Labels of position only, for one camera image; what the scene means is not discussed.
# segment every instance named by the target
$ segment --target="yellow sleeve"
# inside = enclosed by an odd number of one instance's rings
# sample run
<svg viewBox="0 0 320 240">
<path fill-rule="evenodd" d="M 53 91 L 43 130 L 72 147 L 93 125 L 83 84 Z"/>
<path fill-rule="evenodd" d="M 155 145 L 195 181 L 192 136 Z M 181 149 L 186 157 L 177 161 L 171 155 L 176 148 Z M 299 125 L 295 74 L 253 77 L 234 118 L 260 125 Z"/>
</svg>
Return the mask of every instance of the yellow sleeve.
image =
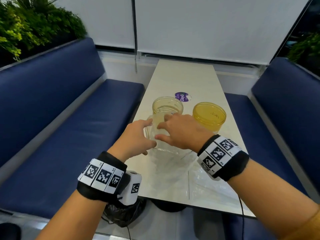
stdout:
<svg viewBox="0 0 320 240">
<path fill-rule="evenodd" d="M 320 211 L 300 228 L 281 240 L 319 240 L 320 239 Z"/>
</svg>

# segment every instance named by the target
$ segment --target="booth seat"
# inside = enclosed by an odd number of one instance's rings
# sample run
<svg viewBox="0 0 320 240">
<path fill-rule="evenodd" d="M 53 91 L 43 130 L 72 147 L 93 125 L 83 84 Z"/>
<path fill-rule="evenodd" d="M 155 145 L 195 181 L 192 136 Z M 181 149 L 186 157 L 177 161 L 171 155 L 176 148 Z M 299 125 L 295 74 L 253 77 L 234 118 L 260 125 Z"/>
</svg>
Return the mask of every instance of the booth seat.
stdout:
<svg viewBox="0 0 320 240">
<path fill-rule="evenodd" d="M 0 71 L 0 166 L 104 72 L 90 38 Z M 103 82 L 0 185 L 0 208 L 53 217 L 88 162 L 124 131 L 143 92 L 139 83 Z"/>
<path fill-rule="evenodd" d="M 320 144 L 320 80 L 285 58 L 275 58 L 252 93 L 320 191 L 316 153 Z M 235 94 L 226 94 L 226 98 L 250 157 L 307 195 L 249 98 Z M 226 240 L 241 240 L 242 217 L 223 214 L 222 218 Z M 245 218 L 244 239 L 276 237 L 260 221 Z"/>
</svg>

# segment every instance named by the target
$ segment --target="black trash bag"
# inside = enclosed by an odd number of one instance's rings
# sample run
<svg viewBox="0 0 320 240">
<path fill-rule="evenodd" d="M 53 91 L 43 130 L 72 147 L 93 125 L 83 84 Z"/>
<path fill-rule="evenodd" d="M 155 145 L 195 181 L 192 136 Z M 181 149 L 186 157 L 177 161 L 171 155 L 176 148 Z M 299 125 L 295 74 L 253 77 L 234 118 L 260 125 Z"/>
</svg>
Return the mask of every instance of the black trash bag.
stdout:
<svg viewBox="0 0 320 240">
<path fill-rule="evenodd" d="M 146 199 L 137 199 L 137 201 L 132 205 L 107 205 L 104 209 L 104 214 L 111 221 L 120 227 L 126 227 L 131 222 L 136 220 L 138 216 L 142 214 L 146 208 Z"/>
</svg>

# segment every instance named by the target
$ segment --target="white table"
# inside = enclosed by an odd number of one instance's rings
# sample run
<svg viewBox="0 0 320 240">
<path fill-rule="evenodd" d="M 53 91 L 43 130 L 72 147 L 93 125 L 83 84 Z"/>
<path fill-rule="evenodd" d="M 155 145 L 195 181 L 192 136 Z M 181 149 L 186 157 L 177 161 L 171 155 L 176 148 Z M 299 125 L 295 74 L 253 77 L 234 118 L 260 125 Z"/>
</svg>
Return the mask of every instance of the white table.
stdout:
<svg viewBox="0 0 320 240">
<path fill-rule="evenodd" d="M 214 67 L 209 64 L 159 60 L 149 86 L 138 108 L 135 120 L 147 119 L 152 114 L 153 101 L 162 96 L 174 97 L 177 92 L 186 92 L 191 100 L 183 102 L 183 114 L 192 115 L 194 106 L 199 102 L 218 104 L 226 111 L 226 121 L 219 134 L 235 141 L 246 150 L 242 137 L 219 83 Z M 177 202 L 193 207 L 242 214 L 237 194 L 224 181 L 212 181 L 202 175 L 205 184 L 211 184 L 213 190 L 199 186 L 195 177 L 199 174 L 197 163 L 178 182 L 165 188 L 152 187 L 153 163 L 148 156 L 138 155 L 126 162 L 128 169 L 142 175 L 139 195 L 170 202 Z M 244 214 L 254 214 L 244 205 Z"/>
</svg>

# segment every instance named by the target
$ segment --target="wristband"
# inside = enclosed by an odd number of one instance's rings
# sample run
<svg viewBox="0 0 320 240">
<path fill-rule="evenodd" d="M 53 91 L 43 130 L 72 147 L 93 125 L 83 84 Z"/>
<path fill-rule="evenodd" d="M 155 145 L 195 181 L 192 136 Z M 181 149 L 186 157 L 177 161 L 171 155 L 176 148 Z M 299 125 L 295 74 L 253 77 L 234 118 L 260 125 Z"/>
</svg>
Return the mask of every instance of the wristband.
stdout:
<svg viewBox="0 0 320 240">
<path fill-rule="evenodd" d="M 108 152 L 92 159 L 78 177 L 78 192 L 91 200 L 119 204 L 117 196 L 130 182 L 127 165 Z"/>
<path fill-rule="evenodd" d="M 211 177 L 224 181 L 242 173 L 249 155 L 232 140 L 220 135 L 211 137 L 198 153 L 198 163 Z"/>
</svg>

